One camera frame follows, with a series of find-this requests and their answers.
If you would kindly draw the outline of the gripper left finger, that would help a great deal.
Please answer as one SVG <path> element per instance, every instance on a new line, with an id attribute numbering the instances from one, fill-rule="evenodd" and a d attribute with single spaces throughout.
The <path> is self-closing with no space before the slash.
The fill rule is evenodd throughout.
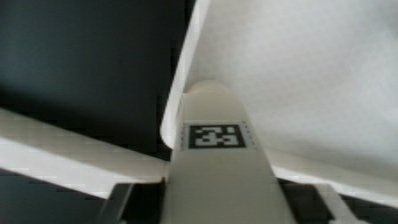
<path id="1" fill-rule="evenodd" d="M 160 224 L 166 182 L 119 183 L 94 224 Z"/>

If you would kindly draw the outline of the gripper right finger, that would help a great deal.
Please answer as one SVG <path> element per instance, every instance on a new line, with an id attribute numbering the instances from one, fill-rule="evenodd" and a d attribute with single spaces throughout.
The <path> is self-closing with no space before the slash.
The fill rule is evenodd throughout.
<path id="1" fill-rule="evenodd" d="M 370 224 L 349 209 L 329 184 L 281 182 L 297 224 Z"/>

